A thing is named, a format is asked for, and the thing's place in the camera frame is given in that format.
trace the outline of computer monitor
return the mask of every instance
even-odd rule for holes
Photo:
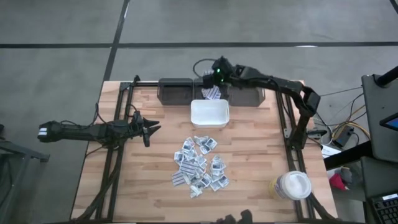
[[[398,113],[382,119],[380,125],[398,131]]]

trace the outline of white bin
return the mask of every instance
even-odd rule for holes
[[[223,128],[229,122],[226,100],[193,100],[191,122],[196,128]]]

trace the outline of wooden tabletop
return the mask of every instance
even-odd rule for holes
[[[104,82],[99,113],[106,121],[113,120],[119,84]],[[273,91],[266,90],[266,100],[258,108],[231,106],[230,121],[221,129],[194,128],[189,106],[162,106],[156,94],[155,87],[134,88],[134,106],[145,118],[160,121],[162,128],[151,136],[150,147],[144,147],[142,138],[127,141],[114,222],[214,222],[229,214],[239,219],[245,209],[250,209],[254,222],[297,219],[292,201],[274,200],[268,193],[269,182],[289,171]],[[174,187],[171,175],[178,170],[174,152],[181,149],[185,138],[194,135],[208,135],[218,141],[216,149],[205,157],[211,160],[215,154],[221,156],[227,165],[229,185],[217,192],[208,188],[199,197],[190,198],[189,186]],[[91,142],[88,152],[99,146]],[[307,145],[303,156],[315,196],[336,217],[319,146]],[[105,158],[105,149],[86,158],[72,218],[81,215],[98,193]]]

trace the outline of gray concrete floor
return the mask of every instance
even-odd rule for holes
[[[122,3],[0,0],[0,44],[111,43]],[[397,21],[388,0],[133,0],[121,42],[398,41]],[[86,142],[42,144],[36,139],[37,127],[53,119],[91,121],[109,51],[0,49],[4,135],[51,154],[49,163],[33,161],[29,166],[13,223],[69,219]],[[119,49],[110,79],[193,78],[195,61],[220,55],[270,75],[305,80],[325,94],[360,86],[362,75],[395,67],[398,47]],[[318,112],[326,122],[339,123],[349,115],[349,108],[334,114],[360,93],[326,96]],[[358,100],[355,108],[362,104]],[[358,123],[367,128],[366,117]],[[357,202],[339,195],[335,194],[339,217],[362,221]]]

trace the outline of white plastic container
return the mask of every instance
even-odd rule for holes
[[[191,122],[196,128],[223,128],[229,122],[226,100],[193,100]]]
[[[299,171],[281,175],[269,184],[269,192],[275,199],[301,200],[307,198],[311,190],[310,179]]]

